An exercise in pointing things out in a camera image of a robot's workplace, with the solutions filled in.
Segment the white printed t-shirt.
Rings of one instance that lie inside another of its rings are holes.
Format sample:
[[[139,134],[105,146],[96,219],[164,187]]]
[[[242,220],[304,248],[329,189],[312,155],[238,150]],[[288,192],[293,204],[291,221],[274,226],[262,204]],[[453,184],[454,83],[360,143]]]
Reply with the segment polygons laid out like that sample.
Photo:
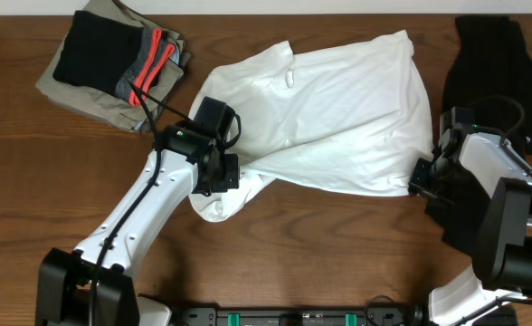
[[[229,131],[240,185],[193,195],[209,222],[238,213],[272,181],[371,197],[406,194],[416,161],[432,154],[427,91],[406,31],[294,53],[276,43],[217,67],[191,107],[207,97],[239,115]]]

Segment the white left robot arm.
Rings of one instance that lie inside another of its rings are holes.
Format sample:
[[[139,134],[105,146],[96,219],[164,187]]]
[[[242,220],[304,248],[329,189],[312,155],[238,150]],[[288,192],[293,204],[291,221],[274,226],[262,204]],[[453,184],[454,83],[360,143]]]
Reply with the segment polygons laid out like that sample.
[[[154,136],[138,179],[105,221],[70,252],[53,248],[39,270],[37,325],[167,325],[171,309],[139,296],[134,280],[147,252],[179,204],[239,186],[235,143],[241,119],[205,97],[192,119]]]

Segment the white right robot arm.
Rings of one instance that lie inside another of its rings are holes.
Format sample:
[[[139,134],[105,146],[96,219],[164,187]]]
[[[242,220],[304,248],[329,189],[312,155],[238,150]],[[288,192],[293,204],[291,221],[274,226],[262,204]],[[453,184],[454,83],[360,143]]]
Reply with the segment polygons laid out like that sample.
[[[409,181],[443,240],[471,265],[407,317],[412,325],[515,325],[503,306],[532,305],[532,167],[506,132],[476,122],[470,108],[441,115],[432,160],[417,160]]]

